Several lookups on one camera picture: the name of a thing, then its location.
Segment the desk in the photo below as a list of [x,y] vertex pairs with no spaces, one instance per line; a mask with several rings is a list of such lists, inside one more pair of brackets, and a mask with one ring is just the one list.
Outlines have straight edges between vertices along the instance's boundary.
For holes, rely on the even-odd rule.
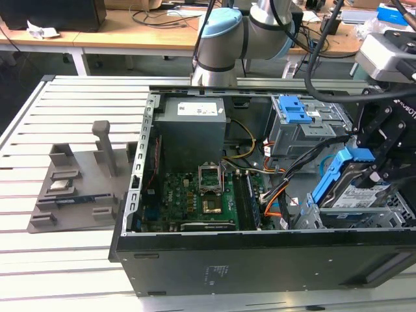
[[[300,79],[238,82],[304,88]],[[306,305],[338,312],[414,311],[416,266],[376,289],[138,299],[121,265],[107,261],[111,229],[26,232],[52,144],[69,142],[73,151],[95,150],[92,123],[109,120],[113,148],[124,147],[139,136],[146,88],[188,84],[184,77],[57,76],[35,88],[0,138],[0,311],[298,311]],[[367,86],[351,80],[316,80],[314,85],[352,94]]]
[[[177,17],[161,16],[157,21],[174,19]],[[195,29],[198,28],[197,18],[189,20],[188,23]],[[308,27],[318,30],[319,25],[310,23]],[[90,74],[86,54],[190,57],[197,38],[197,31],[191,27],[154,29],[140,25],[131,19],[126,10],[108,10],[99,32],[61,32],[61,37],[52,39],[38,40],[26,31],[10,31],[4,23],[0,26],[22,51],[72,54],[78,75]],[[327,53],[339,55],[356,51],[361,43],[351,31],[353,28],[350,25],[340,25],[337,35],[328,37],[330,48]],[[0,50],[16,49],[6,38],[0,36]],[[303,54],[304,50],[299,47],[291,49],[287,57],[287,68],[296,64]],[[127,61],[129,68],[132,66],[131,59]]]

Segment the aluminum extrusion table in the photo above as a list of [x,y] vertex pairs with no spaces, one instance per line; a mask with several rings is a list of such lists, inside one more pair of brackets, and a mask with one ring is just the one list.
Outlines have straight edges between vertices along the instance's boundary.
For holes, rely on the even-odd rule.
[[[137,298],[107,260],[112,230],[28,234],[53,143],[94,150],[94,120],[109,120],[113,147],[138,138],[152,85],[184,78],[61,76],[42,81],[0,138],[0,311],[414,311],[416,266],[376,289]],[[298,79],[241,79],[242,86],[301,88]],[[359,81],[315,81],[358,94]]]

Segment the computer tower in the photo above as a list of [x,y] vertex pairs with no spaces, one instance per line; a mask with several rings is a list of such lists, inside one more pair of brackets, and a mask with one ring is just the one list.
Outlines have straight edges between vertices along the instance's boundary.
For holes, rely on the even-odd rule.
[[26,29],[27,21],[57,31],[98,31],[107,12],[104,0],[1,0],[0,16],[10,30]]

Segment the label sticker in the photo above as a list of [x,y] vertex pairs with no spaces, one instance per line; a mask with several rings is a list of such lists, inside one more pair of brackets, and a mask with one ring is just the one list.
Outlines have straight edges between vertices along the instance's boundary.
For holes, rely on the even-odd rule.
[[177,106],[180,116],[218,116],[216,103],[181,102]]
[[270,153],[271,153],[272,151],[271,151],[271,149],[270,149],[270,146],[265,146],[265,156],[266,157],[270,157]]
[[308,116],[312,116],[312,117],[320,117],[320,114],[317,111],[314,111],[314,112],[306,112],[306,114]]
[[228,273],[229,265],[210,265],[204,267],[203,283],[204,285],[214,286],[224,279]]
[[289,206],[299,206],[299,199],[297,197],[291,198]]
[[75,200],[57,200],[55,203],[75,203]]
[[287,222],[285,221],[285,219],[280,218],[280,226],[281,226],[283,229],[287,229],[287,228],[288,228],[288,224],[287,224]]
[[334,208],[366,208],[370,207],[390,185],[375,185],[372,188],[356,188],[349,185],[332,207]]

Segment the blue drive bracket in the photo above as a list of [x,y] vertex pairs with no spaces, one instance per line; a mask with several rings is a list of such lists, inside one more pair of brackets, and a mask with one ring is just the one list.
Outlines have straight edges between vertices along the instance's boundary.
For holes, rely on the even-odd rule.
[[341,168],[348,161],[371,162],[375,158],[368,148],[349,148],[348,146],[337,153],[330,167],[312,192],[312,198],[318,203],[330,185],[338,181],[342,172]]
[[312,118],[306,114],[305,105],[297,96],[280,96],[279,107],[286,115],[288,124],[310,124]]

